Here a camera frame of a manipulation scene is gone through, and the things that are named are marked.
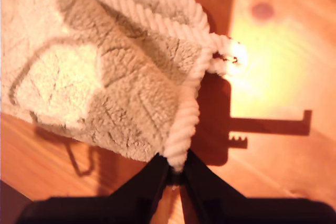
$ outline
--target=drawstring bag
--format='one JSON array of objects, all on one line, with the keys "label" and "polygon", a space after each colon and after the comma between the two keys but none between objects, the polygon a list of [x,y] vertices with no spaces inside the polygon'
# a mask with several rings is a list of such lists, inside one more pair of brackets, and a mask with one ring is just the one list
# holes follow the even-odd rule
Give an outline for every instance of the drawstring bag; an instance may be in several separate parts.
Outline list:
[{"label": "drawstring bag", "polygon": [[247,63],[195,0],[2,1],[3,112],[139,161],[159,152],[177,172],[205,71]]}]

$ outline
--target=wooden table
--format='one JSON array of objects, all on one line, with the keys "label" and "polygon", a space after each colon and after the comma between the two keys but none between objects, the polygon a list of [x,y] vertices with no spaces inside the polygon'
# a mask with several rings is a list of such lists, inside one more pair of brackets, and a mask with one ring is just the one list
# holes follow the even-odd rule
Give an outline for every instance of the wooden table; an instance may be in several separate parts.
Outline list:
[{"label": "wooden table", "polygon": [[[246,45],[250,64],[228,81],[204,78],[194,152],[248,197],[307,197],[336,208],[336,0],[197,1],[212,31]],[[298,124],[268,121],[300,120],[305,109],[312,111],[309,135]],[[284,126],[301,135],[230,132],[281,133]],[[240,135],[247,146],[228,140]],[[31,199],[107,195],[145,165],[4,114],[1,137],[1,179]],[[183,223],[183,212],[192,223],[181,195],[167,188],[153,223]]]}]

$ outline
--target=white rope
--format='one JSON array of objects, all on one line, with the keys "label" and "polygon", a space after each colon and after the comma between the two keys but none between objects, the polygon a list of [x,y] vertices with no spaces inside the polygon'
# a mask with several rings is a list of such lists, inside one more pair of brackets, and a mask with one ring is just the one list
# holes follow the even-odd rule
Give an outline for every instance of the white rope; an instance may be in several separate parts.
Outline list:
[{"label": "white rope", "polygon": [[[188,40],[202,47],[201,56],[196,60],[188,77],[181,85],[180,106],[170,128],[169,136],[163,146],[163,156],[175,171],[181,172],[186,160],[187,150],[191,145],[191,137],[195,134],[198,123],[199,109],[195,99],[205,71],[220,76],[235,74],[247,63],[245,48],[224,35],[208,32],[208,22],[201,5],[195,0],[162,0],[168,5],[180,5],[189,15],[192,25],[180,24],[149,8],[144,8],[134,0],[99,0],[110,6],[143,27],[171,37]],[[236,64],[223,59],[213,59],[212,55],[219,52],[224,57],[237,59]]]}]

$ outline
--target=black plastic object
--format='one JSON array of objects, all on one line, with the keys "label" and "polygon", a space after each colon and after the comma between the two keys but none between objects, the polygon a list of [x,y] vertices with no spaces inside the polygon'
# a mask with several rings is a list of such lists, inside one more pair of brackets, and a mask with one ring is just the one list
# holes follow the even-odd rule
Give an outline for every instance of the black plastic object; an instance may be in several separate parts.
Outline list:
[{"label": "black plastic object", "polygon": [[201,224],[336,223],[328,205],[307,199],[250,199],[216,176],[192,151],[182,174],[158,154],[109,197],[51,198],[29,205],[17,224],[150,223],[166,185],[183,184]]}]

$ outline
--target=wood grain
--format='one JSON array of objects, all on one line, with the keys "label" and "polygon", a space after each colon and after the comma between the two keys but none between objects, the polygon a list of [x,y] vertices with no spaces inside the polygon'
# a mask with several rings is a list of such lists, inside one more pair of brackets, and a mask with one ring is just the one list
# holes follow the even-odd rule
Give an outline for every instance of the wood grain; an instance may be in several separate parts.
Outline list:
[{"label": "wood grain", "polygon": [[[335,0],[197,1],[212,31],[246,45],[250,64],[228,81],[205,76],[192,149],[248,197],[307,197],[336,208]],[[273,15],[254,16],[258,3]],[[309,136],[229,132],[230,117],[299,120],[304,109],[312,110]],[[145,165],[4,114],[1,134],[1,178],[31,199],[106,195]],[[247,136],[247,148],[230,148],[233,135]],[[191,223],[188,206],[183,217],[181,195],[167,188],[153,223]]]}]

